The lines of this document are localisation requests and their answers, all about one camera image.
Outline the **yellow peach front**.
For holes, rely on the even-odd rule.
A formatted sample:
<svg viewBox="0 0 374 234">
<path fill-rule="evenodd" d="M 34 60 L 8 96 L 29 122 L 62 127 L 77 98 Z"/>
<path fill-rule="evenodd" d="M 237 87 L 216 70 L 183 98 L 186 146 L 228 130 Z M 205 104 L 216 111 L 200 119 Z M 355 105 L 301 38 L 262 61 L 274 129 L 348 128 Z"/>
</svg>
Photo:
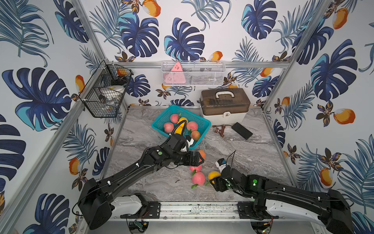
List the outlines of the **yellow peach front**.
<svg viewBox="0 0 374 234">
<path fill-rule="evenodd" d="M 219 176 L 221 176 L 221 174 L 219 172 L 217 172 L 217 171 L 210 172 L 208 174 L 209 183 L 212 184 L 212 185 L 214 185 L 215 184 L 214 179 L 216 177 L 219 177 Z"/>
</svg>

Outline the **yellow red peach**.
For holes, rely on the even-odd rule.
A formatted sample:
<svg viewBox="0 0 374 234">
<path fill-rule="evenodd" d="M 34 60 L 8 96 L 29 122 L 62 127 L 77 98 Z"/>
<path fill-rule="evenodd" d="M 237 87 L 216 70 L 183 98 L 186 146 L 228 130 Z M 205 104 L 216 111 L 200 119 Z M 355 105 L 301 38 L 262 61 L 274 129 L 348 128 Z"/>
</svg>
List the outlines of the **yellow red peach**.
<svg viewBox="0 0 374 234">
<path fill-rule="evenodd" d="M 182 118 L 179 119 L 178 123 L 183 122 L 183 121 L 184 121 L 185 123 L 188 123 L 188 122 L 189 122 L 186 118 L 182 117 Z"/>
</svg>

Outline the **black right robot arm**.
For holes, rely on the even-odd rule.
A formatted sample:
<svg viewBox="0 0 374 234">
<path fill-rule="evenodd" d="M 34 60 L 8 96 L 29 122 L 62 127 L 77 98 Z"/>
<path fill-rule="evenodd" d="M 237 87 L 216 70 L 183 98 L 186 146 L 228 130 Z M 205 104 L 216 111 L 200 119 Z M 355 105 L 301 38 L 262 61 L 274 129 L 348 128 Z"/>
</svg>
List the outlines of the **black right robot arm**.
<svg viewBox="0 0 374 234">
<path fill-rule="evenodd" d="M 292 217 L 323 225 L 332 234 L 354 233 L 350 205 L 337 190 L 310 192 L 260 175 L 245 175 L 230 166 L 209 182 L 217 192 L 232 190 L 250 199 L 237 205 L 241 219 Z"/>
</svg>

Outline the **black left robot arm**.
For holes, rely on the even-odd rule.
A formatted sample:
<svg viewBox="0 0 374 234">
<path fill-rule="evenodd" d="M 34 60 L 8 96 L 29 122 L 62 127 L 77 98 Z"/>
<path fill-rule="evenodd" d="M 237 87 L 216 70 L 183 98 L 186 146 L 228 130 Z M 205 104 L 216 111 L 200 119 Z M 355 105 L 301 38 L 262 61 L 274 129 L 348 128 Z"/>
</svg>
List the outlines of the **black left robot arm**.
<svg viewBox="0 0 374 234">
<path fill-rule="evenodd" d="M 80 194 L 77 205 L 90 230 L 104 225 L 115 211 L 112 204 L 118 194 L 145 176 L 171 163 L 175 167 L 198 167 L 204 163 L 199 152 L 189 150 L 189 140 L 180 134 L 172 134 L 158 146 L 146 148 L 138 161 L 122 171 L 96 181 L 88 180 Z"/>
</svg>

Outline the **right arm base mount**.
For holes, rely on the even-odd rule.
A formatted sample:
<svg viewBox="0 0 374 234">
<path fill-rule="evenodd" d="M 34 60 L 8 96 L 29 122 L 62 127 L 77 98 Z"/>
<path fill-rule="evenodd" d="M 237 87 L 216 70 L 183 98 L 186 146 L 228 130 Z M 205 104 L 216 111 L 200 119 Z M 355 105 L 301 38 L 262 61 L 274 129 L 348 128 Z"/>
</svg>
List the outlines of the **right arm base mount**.
<svg viewBox="0 0 374 234">
<path fill-rule="evenodd" d="M 237 209 L 240 219 L 254 219 L 254 220 L 264 220 L 264 219 L 279 219 L 278 215 L 271 215 L 267 211 L 267 207 L 264 205 L 258 205 L 255 202 L 250 201 L 240 201 L 237 203 Z"/>
</svg>

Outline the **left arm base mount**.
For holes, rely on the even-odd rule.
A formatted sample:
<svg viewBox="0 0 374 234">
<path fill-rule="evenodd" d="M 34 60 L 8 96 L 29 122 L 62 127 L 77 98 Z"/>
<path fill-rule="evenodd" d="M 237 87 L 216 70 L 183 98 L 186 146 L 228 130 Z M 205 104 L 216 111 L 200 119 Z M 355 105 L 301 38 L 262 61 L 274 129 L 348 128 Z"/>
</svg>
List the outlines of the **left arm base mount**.
<svg viewBox="0 0 374 234">
<path fill-rule="evenodd" d="M 159 219 L 161 211 L 161 203 L 156 201 L 143 204 L 135 214 L 121 215 L 121 219 Z"/>
</svg>

